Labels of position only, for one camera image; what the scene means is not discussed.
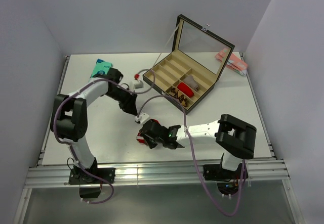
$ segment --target display case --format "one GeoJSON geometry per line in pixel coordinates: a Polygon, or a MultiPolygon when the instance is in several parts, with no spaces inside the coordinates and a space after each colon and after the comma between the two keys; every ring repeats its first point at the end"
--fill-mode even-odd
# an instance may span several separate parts
{"type": "MultiPolygon", "coordinates": [[[[153,88],[178,99],[188,114],[214,88],[234,45],[183,15],[178,16],[176,26],[172,51],[151,69],[155,75],[153,88]],[[226,55],[220,63],[215,55],[222,49],[226,49],[226,55]]],[[[153,84],[152,72],[146,72],[143,78],[153,84]]],[[[181,109],[177,102],[168,100],[181,109]]]]}

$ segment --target rolled red cloth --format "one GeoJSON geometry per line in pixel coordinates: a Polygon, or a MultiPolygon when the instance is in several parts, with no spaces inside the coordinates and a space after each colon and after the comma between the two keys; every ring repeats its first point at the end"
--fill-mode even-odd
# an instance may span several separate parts
{"type": "Polygon", "coordinates": [[[188,87],[185,83],[181,82],[177,88],[183,92],[185,95],[187,95],[188,97],[192,97],[193,96],[193,91],[190,89],[190,87],[188,87]]]}

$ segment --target gray cloth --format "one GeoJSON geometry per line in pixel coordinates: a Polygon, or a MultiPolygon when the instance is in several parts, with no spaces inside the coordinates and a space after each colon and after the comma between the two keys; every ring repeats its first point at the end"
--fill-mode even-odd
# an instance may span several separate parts
{"type": "Polygon", "coordinates": [[[182,80],[185,84],[187,84],[189,87],[194,89],[195,91],[198,91],[199,85],[197,82],[193,79],[193,76],[187,76],[185,79],[182,80]]]}

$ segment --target brown patterned cloth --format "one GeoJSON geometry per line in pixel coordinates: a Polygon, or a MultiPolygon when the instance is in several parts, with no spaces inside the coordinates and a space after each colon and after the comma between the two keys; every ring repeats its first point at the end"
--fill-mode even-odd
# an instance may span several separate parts
{"type": "Polygon", "coordinates": [[[177,88],[172,88],[169,92],[169,95],[173,98],[179,100],[182,106],[187,107],[188,100],[184,97],[183,93],[177,88]]]}

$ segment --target gray floor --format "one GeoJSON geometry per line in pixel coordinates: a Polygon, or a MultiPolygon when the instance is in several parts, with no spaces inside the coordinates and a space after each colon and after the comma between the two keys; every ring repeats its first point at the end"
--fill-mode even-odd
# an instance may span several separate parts
{"type": "MultiPolygon", "coordinates": [[[[209,189],[224,209],[234,209],[236,198],[222,199],[215,184],[209,189]]],[[[215,209],[200,185],[116,187],[114,197],[98,205],[81,203],[76,188],[35,189],[29,203],[25,224],[293,223],[281,181],[252,182],[231,218],[215,209]]]]}

